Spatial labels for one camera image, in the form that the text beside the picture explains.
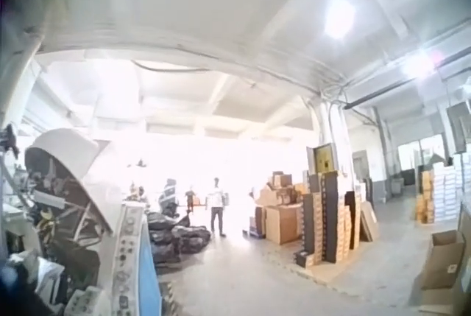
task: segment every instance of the black bag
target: black bag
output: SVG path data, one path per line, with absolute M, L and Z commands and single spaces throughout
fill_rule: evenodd
M 154 245 L 168 245 L 174 241 L 170 230 L 150 231 L 150 241 Z
M 207 230 L 205 226 L 184 227 L 177 225 L 171 230 L 171 232 L 178 239 L 190 239 L 192 237 L 199 237 L 203 239 L 206 244 L 208 244 L 208 242 L 211 240 L 211 233 Z
M 171 230 L 176 224 L 175 219 L 155 211 L 147 215 L 147 225 L 150 231 Z
M 180 262 L 180 249 L 174 242 L 167 245 L 154 245 L 152 247 L 152 258 L 155 264 Z
M 180 239 L 180 252 L 184 254 L 198 253 L 208 246 L 208 241 L 201 237 L 183 237 Z

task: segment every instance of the doorway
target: doorway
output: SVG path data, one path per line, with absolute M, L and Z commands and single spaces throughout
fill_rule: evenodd
M 355 176 L 358 181 L 363 182 L 365 178 L 369 177 L 368 155 L 366 150 L 354 152 L 352 157 Z

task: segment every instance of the white machine cover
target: white machine cover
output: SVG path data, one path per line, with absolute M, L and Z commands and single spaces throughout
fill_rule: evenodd
M 69 128 L 50 130 L 36 138 L 25 152 L 41 149 L 56 158 L 82 184 L 111 233 L 116 229 L 125 193 L 126 164 L 113 142 L 100 146 L 85 134 Z

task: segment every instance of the bright window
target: bright window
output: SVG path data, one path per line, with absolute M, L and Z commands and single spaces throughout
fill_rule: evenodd
M 445 157 L 445 145 L 441 134 L 412 141 L 397 148 L 401 170 L 415 169 L 430 162 L 434 155 Z

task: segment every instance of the industrial machine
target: industrial machine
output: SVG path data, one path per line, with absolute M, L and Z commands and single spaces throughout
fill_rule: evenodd
M 5 206 L 3 228 L 21 240 L 10 261 L 25 266 L 51 315 L 161 315 L 145 206 L 124 202 L 126 164 L 113 144 L 51 130 L 26 150 L 25 164 L 35 176 L 27 217 Z

